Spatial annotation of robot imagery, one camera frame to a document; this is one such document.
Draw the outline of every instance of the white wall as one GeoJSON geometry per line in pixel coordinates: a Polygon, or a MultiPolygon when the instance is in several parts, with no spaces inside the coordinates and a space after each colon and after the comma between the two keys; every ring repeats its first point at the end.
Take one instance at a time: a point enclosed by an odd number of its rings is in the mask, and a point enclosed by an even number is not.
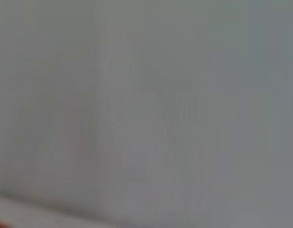
{"type": "Polygon", "coordinates": [[[55,58],[5,189],[150,227],[293,227],[293,1],[93,3],[30,11],[55,58]]]}

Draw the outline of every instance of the floor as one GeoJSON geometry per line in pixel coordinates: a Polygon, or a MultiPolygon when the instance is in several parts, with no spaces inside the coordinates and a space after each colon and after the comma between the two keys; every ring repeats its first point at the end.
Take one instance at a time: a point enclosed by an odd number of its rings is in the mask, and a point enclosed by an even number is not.
{"type": "Polygon", "coordinates": [[[0,223],[10,228],[115,228],[0,197],[0,223]]]}

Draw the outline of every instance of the red object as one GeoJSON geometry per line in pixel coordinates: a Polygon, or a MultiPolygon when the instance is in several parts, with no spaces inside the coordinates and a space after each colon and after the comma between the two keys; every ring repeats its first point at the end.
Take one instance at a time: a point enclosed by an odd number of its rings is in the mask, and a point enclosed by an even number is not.
{"type": "Polygon", "coordinates": [[[0,223],[0,228],[10,228],[10,226],[3,224],[3,223],[0,223]]]}

